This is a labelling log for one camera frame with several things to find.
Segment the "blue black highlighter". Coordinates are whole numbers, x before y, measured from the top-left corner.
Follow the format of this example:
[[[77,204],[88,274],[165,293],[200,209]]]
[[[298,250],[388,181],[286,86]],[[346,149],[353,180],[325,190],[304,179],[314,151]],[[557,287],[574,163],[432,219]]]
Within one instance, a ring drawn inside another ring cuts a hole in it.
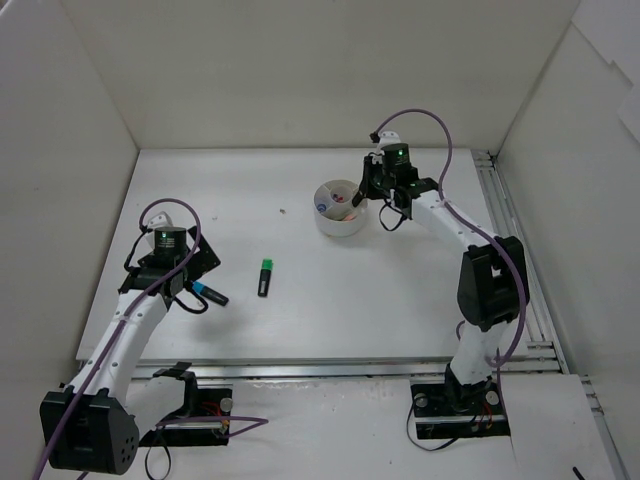
[[[195,293],[197,293],[199,296],[203,297],[204,299],[219,305],[219,306],[223,306],[225,307],[228,303],[229,303],[229,298],[226,297],[225,295],[219,293],[216,290],[213,290],[212,288],[204,285],[201,282],[195,282],[194,286],[193,286],[193,290]]]

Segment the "green black highlighter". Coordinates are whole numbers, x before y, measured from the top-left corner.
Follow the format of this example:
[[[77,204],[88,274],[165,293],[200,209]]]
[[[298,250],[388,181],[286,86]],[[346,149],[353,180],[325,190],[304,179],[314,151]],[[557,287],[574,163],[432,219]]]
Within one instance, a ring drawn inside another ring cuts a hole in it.
[[[261,263],[258,292],[257,292],[257,295],[261,298],[266,298],[268,296],[272,270],[273,270],[273,260],[270,258],[263,259]]]

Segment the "yellow black highlighter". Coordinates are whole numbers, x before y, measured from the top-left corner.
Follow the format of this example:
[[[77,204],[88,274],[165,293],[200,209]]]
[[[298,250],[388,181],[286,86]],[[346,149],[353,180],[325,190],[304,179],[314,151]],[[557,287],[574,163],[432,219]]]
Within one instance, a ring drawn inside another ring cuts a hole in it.
[[[360,193],[360,192],[357,192],[357,193],[353,196],[352,201],[351,201],[351,204],[352,204],[352,206],[353,206],[354,208],[356,208],[356,207],[358,207],[358,206],[360,205],[360,203],[362,202],[362,200],[363,200],[363,196],[361,195],[361,193]]]

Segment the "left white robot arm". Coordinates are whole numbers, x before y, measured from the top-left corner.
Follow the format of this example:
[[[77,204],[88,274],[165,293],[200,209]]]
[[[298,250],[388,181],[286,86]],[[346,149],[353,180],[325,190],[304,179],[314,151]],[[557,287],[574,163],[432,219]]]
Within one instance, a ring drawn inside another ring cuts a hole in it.
[[[195,377],[187,370],[163,370],[147,385],[155,406],[128,390],[151,335],[179,294],[193,293],[220,260],[199,226],[144,226],[141,233],[152,236],[152,250],[136,265],[125,265],[117,308],[98,346],[62,390],[41,402],[43,465],[122,475],[160,420],[170,413],[185,420],[199,409]]]

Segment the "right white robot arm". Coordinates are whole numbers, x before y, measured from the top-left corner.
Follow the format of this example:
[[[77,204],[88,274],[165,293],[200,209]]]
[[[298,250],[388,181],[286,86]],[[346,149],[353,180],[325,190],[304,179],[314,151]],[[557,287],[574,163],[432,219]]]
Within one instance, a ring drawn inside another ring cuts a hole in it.
[[[445,405],[464,412],[489,385],[492,365],[508,324],[529,301],[524,248],[514,236],[485,231],[458,211],[432,178],[421,178],[409,146],[381,141],[363,161],[353,204],[382,200],[386,207],[432,233],[461,256],[457,304],[465,320],[458,349],[445,371]]]

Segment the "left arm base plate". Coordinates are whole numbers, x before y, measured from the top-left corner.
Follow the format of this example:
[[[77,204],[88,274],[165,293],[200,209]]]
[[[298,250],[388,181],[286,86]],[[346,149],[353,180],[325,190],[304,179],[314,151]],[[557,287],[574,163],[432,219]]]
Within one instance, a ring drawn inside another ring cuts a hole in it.
[[[233,408],[231,386],[200,387],[189,412],[184,409],[169,414],[165,420],[200,417],[229,416]],[[159,436],[154,431],[147,433],[140,441],[142,447],[166,445],[168,447],[213,447],[227,446],[230,425],[225,422],[191,422],[166,426]]]

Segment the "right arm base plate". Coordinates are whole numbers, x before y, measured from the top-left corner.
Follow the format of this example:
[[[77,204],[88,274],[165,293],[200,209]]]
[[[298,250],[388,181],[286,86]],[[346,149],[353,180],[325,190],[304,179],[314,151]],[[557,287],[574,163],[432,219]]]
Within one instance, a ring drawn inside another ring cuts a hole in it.
[[[411,385],[409,431],[421,441],[450,441],[472,438],[508,437],[510,426],[497,385],[488,388],[469,406],[454,407],[444,384]]]

